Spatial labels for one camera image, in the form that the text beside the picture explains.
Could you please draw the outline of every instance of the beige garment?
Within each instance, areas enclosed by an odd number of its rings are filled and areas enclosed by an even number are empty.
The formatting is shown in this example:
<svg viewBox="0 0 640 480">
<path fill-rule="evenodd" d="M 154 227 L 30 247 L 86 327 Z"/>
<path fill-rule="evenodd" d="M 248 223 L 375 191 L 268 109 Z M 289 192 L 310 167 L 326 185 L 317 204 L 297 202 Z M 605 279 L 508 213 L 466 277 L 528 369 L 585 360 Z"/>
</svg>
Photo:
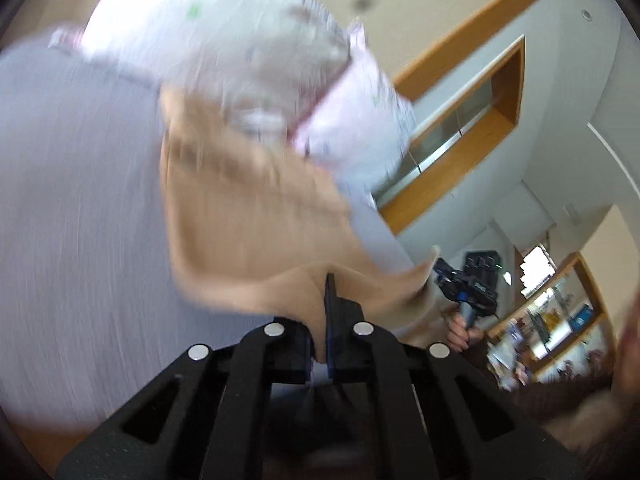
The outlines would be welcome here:
<svg viewBox="0 0 640 480">
<path fill-rule="evenodd" d="M 403 274 L 381 272 L 327 174 L 289 150 L 273 152 L 238 134 L 211 102 L 164 88 L 161 103 L 170 258 L 190 298 L 208 308 L 300 320 L 323 359 L 328 272 L 341 297 L 383 326 L 422 288 L 433 261 Z"/>
</svg>

